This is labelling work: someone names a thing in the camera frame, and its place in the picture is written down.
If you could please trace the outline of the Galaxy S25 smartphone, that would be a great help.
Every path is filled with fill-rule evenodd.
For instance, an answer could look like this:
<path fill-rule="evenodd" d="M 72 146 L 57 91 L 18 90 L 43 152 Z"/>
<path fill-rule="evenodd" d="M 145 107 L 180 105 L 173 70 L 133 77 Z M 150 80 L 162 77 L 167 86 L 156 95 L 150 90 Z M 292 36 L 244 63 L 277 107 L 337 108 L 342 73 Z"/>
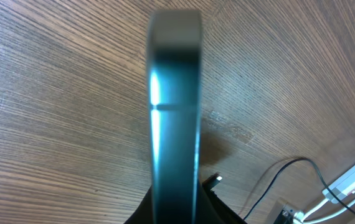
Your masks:
<path fill-rule="evenodd" d="M 194 223 L 199 166 L 202 19 L 155 12 L 146 46 L 155 223 Z"/>

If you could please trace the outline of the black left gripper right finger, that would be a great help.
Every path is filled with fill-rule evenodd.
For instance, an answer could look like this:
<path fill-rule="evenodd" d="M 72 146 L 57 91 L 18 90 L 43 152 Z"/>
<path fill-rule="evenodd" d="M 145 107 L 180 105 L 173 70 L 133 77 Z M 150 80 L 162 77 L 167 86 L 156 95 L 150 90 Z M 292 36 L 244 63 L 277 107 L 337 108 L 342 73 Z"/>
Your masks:
<path fill-rule="evenodd" d="M 197 192 L 197 222 L 200 224 L 247 224 L 203 182 Z"/>

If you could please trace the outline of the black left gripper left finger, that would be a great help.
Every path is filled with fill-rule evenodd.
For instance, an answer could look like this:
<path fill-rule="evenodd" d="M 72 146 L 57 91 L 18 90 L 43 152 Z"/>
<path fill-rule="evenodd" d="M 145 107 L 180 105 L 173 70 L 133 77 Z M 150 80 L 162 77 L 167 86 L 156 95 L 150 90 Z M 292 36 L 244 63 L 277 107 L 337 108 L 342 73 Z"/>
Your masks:
<path fill-rule="evenodd" d="M 138 208 L 124 224 L 153 224 L 152 187 L 149 188 Z"/>

